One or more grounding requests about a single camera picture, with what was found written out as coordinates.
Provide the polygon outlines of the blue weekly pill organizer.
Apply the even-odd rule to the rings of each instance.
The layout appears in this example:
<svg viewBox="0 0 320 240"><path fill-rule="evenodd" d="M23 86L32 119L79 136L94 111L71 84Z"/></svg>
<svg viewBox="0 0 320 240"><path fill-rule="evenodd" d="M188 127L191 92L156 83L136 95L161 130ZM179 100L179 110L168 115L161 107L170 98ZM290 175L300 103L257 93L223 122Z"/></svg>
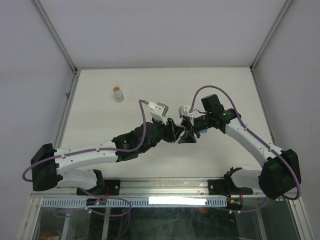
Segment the blue weekly pill organizer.
<svg viewBox="0 0 320 240"><path fill-rule="evenodd" d="M201 134L206 134L207 132L208 132L207 129L203 129L203 130L200 131Z"/></svg>

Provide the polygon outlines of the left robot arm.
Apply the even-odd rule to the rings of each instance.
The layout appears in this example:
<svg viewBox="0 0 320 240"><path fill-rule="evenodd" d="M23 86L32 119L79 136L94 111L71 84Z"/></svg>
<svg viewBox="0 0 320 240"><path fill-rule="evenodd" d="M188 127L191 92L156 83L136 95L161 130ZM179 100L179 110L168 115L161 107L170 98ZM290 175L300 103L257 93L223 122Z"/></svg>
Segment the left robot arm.
<svg viewBox="0 0 320 240"><path fill-rule="evenodd" d="M28 170L31 178L27 178L25 172L22 178L32 183L35 192L56 187L77 187L97 195L105 188L102 171L84 170L84 167L135 159L161 141L176 142L184 132L183 125L177 125L173 119L168 118L166 123L145 121L132 131L96 146L63 149L54 148L52 143L47 143L42 145L30 160Z"/></svg>

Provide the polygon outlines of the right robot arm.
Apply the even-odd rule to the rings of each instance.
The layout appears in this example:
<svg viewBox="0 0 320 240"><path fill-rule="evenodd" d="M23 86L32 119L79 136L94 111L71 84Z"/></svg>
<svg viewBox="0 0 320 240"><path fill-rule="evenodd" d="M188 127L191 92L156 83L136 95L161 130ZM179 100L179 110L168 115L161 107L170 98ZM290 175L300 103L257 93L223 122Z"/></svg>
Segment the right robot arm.
<svg viewBox="0 0 320 240"><path fill-rule="evenodd" d="M293 188L298 189L302 182L298 155L292 150L283 150L259 137L233 108L224 109L217 95L201 99L204 112L194 117L190 106L178 110L184 126L184 134L179 143L196 143L201 132L210 128L220 130L237 141L259 163L260 170L231 168L224 175L226 194L234 194L242 188L258 189L272 200L283 197Z"/></svg>

